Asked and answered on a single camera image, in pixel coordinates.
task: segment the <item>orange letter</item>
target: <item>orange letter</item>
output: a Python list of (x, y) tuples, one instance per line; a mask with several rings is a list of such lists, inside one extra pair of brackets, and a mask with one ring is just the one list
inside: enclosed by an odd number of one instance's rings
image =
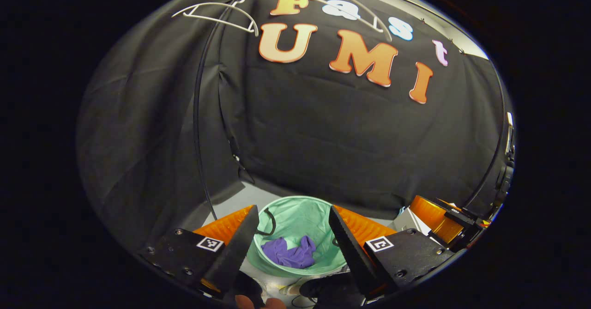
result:
[(353, 65), (355, 65), (355, 73), (357, 76), (363, 75), (371, 65), (374, 66), (372, 71), (368, 73), (368, 79), (372, 83), (388, 87), (392, 82), (390, 81), (390, 69), (392, 69), (392, 61), (398, 54), (398, 50), (393, 46), (380, 42), (371, 52), (368, 52), (365, 42), (359, 33), (349, 30), (339, 30), (342, 42), (336, 60), (329, 63), (329, 67), (334, 71), (340, 73), (350, 73), (351, 65), (349, 59), (353, 58)]
[(419, 61), (416, 63), (416, 68), (418, 69), (416, 82), (414, 82), (414, 88), (408, 92), (408, 96), (420, 104), (425, 104), (427, 103), (427, 85), (429, 78), (433, 77), (433, 70)]
[(277, 1), (277, 8), (271, 11), (272, 16), (281, 16), (282, 14), (298, 14), (300, 9), (295, 6), (305, 8), (308, 6), (308, 0), (279, 0)]
[(318, 26), (310, 24), (296, 24), (294, 30), (297, 31), (295, 43), (291, 50), (284, 52), (277, 49), (279, 35), (281, 31), (287, 29), (283, 23), (268, 23), (260, 27), (262, 35), (260, 36), (259, 54), (267, 61), (278, 61), (279, 63), (290, 63), (301, 59), (308, 49), (308, 41), (312, 32), (318, 31)]

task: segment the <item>purple cloth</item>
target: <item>purple cloth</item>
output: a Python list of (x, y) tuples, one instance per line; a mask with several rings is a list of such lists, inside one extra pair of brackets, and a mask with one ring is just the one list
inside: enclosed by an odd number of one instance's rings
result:
[(299, 247), (290, 248), (290, 250), (287, 250), (287, 242), (283, 237), (269, 241), (260, 247), (269, 259), (284, 267), (304, 269), (314, 264), (312, 253), (316, 251), (316, 244), (308, 235), (302, 237)]

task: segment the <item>hand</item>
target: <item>hand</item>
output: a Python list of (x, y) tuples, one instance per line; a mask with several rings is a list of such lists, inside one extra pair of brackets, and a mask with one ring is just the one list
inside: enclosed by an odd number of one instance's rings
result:
[[(255, 309), (255, 305), (246, 296), (235, 296), (236, 305), (238, 305), (239, 309)], [(283, 303), (278, 298), (270, 298), (266, 301), (266, 304), (261, 309), (287, 309), (285, 303)]]

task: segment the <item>black handle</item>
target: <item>black handle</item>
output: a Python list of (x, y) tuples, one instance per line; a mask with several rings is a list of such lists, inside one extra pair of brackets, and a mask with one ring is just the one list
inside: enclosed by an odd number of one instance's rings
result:
[(270, 233), (265, 233), (264, 231), (260, 231), (257, 229), (256, 234), (265, 235), (265, 236), (273, 235), (273, 233), (275, 233), (275, 226), (277, 226), (277, 223), (275, 223), (275, 217), (273, 216), (273, 214), (271, 212), (269, 212), (269, 208), (266, 208), (264, 212), (266, 214), (268, 214), (269, 217), (271, 218), (271, 222), (273, 224), (273, 229), (271, 229)]

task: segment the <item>green laundry basket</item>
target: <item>green laundry basket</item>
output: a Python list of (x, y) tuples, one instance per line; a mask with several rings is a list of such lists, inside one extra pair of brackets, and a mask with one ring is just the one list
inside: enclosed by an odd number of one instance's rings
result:
[[(312, 275), (335, 273), (345, 265), (343, 254), (334, 242), (334, 234), (329, 226), (331, 204), (314, 197), (289, 196), (271, 202), (259, 212), (258, 230), (247, 253), (248, 261), (257, 269), (275, 277), (300, 278)], [(273, 218), (275, 231), (272, 232)], [(275, 264), (262, 251), (266, 242), (283, 237), (287, 249), (300, 246), (300, 240), (308, 235), (316, 244), (312, 254), (314, 265), (304, 269), (283, 267)]]

